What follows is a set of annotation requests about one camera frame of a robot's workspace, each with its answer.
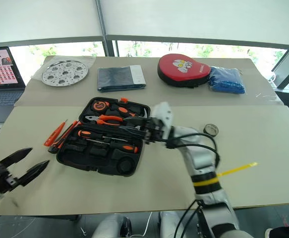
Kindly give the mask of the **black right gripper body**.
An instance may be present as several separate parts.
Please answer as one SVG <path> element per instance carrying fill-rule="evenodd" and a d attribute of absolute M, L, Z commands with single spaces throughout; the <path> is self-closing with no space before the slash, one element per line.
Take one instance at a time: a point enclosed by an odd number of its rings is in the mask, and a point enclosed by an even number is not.
<path fill-rule="evenodd" d="M 161 119 L 146 118 L 143 122 L 145 144 L 164 142 L 164 123 Z"/>

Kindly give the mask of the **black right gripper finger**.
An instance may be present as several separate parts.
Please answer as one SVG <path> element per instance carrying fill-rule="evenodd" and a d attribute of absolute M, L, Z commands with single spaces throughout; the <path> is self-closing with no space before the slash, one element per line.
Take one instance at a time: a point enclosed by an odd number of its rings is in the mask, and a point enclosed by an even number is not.
<path fill-rule="evenodd" d="M 121 129 L 126 131 L 127 133 L 131 134 L 134 137 L 140 138 L 140 139 L 145 139 L 146 137 L 146 132 L 139 130 L 134 127 L 129 127 L 129 126 L 121 126 Z"/>
<path fill-rule="evenodd" d="M 134 126 L 144 126 L 146 124 L 146 118 L 143 117 L 127 117 L 123 119 L 125 123 L 131 123 Z"/>

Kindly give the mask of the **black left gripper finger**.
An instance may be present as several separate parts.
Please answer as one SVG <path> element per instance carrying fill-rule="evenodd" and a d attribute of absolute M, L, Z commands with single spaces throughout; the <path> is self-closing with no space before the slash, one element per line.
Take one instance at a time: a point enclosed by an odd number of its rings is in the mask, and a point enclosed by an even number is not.
<path fill-rule="evenodd" d="M 29 184 L 45 170 L 49 162 L 50 162 L 49 160 L 45 160 L 31 167 L 26 172 L 26 174 L 24 174 L 22 177 L 18 179 L 18 184 L 21 186 L 26 186 L 27 184 Z"/>
<path fill-rule="evenodd" d="M 17 150 L 0 161 L 0 168 L 8 168 L 12 164 L 18 163 L 19 161 L 23 160 L 32 151 L 32 149 L 32 147 L 28 147 Z"/>

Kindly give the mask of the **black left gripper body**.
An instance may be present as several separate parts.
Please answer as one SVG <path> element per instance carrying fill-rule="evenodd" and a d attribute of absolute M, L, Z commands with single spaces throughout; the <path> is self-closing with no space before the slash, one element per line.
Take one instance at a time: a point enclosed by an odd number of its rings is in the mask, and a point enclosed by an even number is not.
<path fill-rule="evenodd" d="M 19 186 L 18 178 L 15 178 L 8 168 L 15 164 L 15 162 L 1 162 L 0 163 L 0 194 L 7 191 L 14 190 Z"/>

